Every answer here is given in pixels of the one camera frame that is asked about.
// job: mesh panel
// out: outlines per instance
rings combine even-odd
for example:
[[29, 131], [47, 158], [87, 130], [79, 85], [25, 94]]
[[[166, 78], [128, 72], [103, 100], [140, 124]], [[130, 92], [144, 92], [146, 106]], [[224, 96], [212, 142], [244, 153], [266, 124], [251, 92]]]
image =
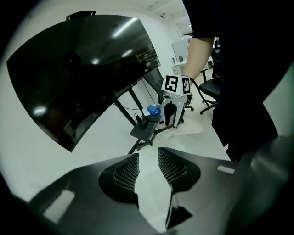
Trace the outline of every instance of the mesh panel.
[[176, 163], [162, 151], [159, 151], [158, 161], [159, 168], [170, 186], [188, 172], [186, 166]]
[[113, 173], [113, 180], [118, 186], [133, 192], [135, 190], [135, 182], [139, 172], [139, 161], [136, 157], [122, 168], [116, 170]]

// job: black sleeve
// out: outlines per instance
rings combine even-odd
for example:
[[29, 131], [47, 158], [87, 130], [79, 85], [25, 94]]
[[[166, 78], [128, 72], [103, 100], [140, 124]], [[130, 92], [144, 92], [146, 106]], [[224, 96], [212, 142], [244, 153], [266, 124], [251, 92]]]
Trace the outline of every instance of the black sleeve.
[[213, 4], [207, 0], [183, 0], [188, 12], [194, 38], [217, 37], [213, 15]]

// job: blue object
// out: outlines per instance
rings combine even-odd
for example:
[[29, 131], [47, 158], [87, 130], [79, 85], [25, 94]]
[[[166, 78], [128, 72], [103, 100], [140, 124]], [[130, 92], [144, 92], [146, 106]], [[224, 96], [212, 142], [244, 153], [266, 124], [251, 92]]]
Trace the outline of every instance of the blue object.
[[153, 116], [158, 116], [160, 115], [160, 108], [158, 106], [149, 106], [146, 108], [149, 113]]

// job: black pants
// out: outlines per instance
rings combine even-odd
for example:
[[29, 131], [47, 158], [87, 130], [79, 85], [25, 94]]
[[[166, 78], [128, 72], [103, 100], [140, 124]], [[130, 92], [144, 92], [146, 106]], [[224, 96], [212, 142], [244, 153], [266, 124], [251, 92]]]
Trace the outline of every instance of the black pants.
[[266, 108], [260, 103], [230, 102], [221, 98], [214, 110], [212, 126], [232, 161], [246, 152], [256, 151], [277, 137], [277, 130]]

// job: black seat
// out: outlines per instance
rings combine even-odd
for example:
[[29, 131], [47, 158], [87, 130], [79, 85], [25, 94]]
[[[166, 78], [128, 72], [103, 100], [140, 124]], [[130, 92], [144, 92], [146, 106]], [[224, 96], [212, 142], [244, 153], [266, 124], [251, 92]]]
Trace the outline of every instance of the black seat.
[[202, 83], [199, 86], [199, 90], [217, 100], [221, 95], [221, 82], [215, 79], [210, 79], [207, 82]]

